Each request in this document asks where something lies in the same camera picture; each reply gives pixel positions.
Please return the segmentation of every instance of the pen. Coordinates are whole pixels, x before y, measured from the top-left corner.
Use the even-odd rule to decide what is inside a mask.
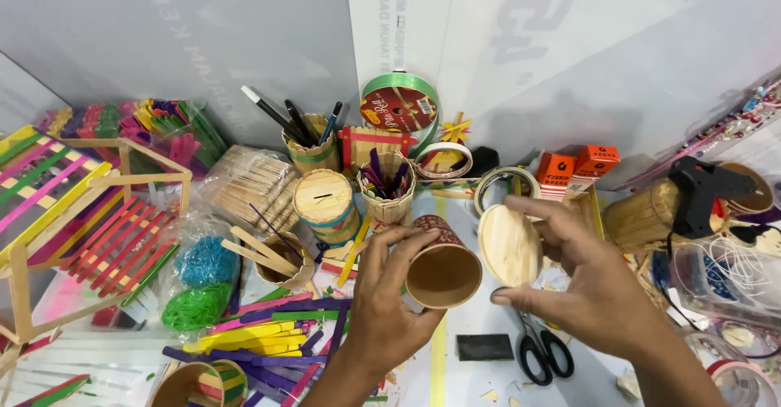
[[[295,122],[295,124],[298,126],[298,129],[301,131],[301,133],[304,134],[304,136],[309,140],[309,143],[314,144],[316,139],[309,133],[304,120],[301,118],[301,115],[298,114],[298,110],[295,109],[293,103],[289,99],[285,99],[285,106],[288,107],[290,118],[293,119],[293,122]]]
[[[339,112],[341,111],[341,102],[337,102],[337,104],[334,106],[334,113],[331,115],[330,119],[328,119],[328,125],[326,125],[326,130],[323,131],[323,136],[320,137],[320,143],[324,144],[328,140],[328,136],[331,135],[331,131],[334,128],[334,123],[337,122],[337,117],[339,116]]]
[[[266,101],[260,99],[260,96],[255,94],[254,91],[252,91],[249,87],[246,85],[241,86],[241,91],[244,92],[244,94],[247,95],[247,97],[256,105],[260,107],[261,110],[265,111],[269,116],[271,116],[272,119],[274,119],[274,122],[279,123],[279,125],[282,127],[283,130],[288,134],[288,136],[294,138],[301,146],[306,146],[309,148],[312,146],[312,143],[306,140],[301,133],[296,131],[294,128],[290,126],[290,124],[287,122],[287,120],[284,119],[279,113],[274,111],[273,108],[271,108],[270,105],[266,103]]]

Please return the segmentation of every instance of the popsicle stick frame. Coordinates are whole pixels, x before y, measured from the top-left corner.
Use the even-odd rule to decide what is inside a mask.
[[[15,190],[25,199],[23,204],[38,204],[45,209],[33,226],[0,252],[0,277],[7,277],[10,282],[14,326],[12,329],[10,322],[0,320],[0,334],[15,344],[27,343],[67,322],[137,295],[149,282],[149,276],[159,271],[155,268],[157,264],[168,260],[167,254],[172,247],[156,242],[158,231],[173,216],[132,196],[132,184],[181,182],[180,214],[188,210],[190,200],[192,172],[139,144],[124,138],[56,141],[32,126],[25,126],[0,142],[0,169],[3,171],[0,182],[5,189],[10,190],[23,182],[24,175],[15,177],[23,170],[29,170],[30,154],[37,151],[36,145],[49,146],[54,152],[64,154],[70,162],[81,162],[88,176],[59,199],[48,196],[46,186],[37,191],[29,186]],[[74,148],[118,148],[120,158],[113,164],[99,163],[84,158]],[[129,153],[123,150],[130,148],[176,172],[129,173],[129,165],[123,161]],[[103,300],[34,326],[28,274],[31,270],[54,266],[68,270],[78,281],[89,282],[90,288],[98,291]]]
[[[409,147],[418,143],[418,139],[409,133],[392,133],[366,126],[345,126],[337,133],[342,140],[342,162],[345,170],[353,175],[358,168],[370,161],[369,151],[377,149],[378,153],[400,152],[405,158],[409,155]]]

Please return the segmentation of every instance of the orange box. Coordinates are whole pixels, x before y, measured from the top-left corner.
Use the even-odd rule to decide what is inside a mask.
[[[621,157],[615,147],[587,144],[578,154],[575,171],[572,173],[567,189],[575,192],[585,191],[619,162]]]
[[[536,177],[537,182],[540,183],[541,197],[561,202],[574,169],[575,157],[551,154],[550,152],[544,153]]]

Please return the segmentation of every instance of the popsicle stick house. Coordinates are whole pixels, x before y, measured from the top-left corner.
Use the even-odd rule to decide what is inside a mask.
[[[90,148],[118,148],[119,158],[93,159]],[[176,172],[131,174],[131,150]],[[13,307],[13,321],[0,319],[0,334],[20,348],[136,295],[171,248],[158,241],[158,232],[174,217],[133,196],[131,185],[181,183],[181,214],[189,206],[191,178],[187,168],[125,138],[58,141],[25,126],[0,141],[0,280],[10,283]],[[87,281],[103,299],[34,326],[28,274],[53,267]]]

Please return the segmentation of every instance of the hand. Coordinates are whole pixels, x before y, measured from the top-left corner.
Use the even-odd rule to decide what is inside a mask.
[[[348,354],[377,381],[428,343],[444,317],[444,309],[415,313],[401,301],[412,258],[438,237],[439,231],[394,227],[373,235],[361,254],[350,333],[337,354]]]
[[[674,331],[623,261],[619,250],[602,241],[580,218],[558,202],[504,197],[510,209],[542,218],[535,227],[543,252],[572,278],[566,293],[531,287],[500,288],[491,301],[552,322],[598,351],[642,359],[646,347]]]

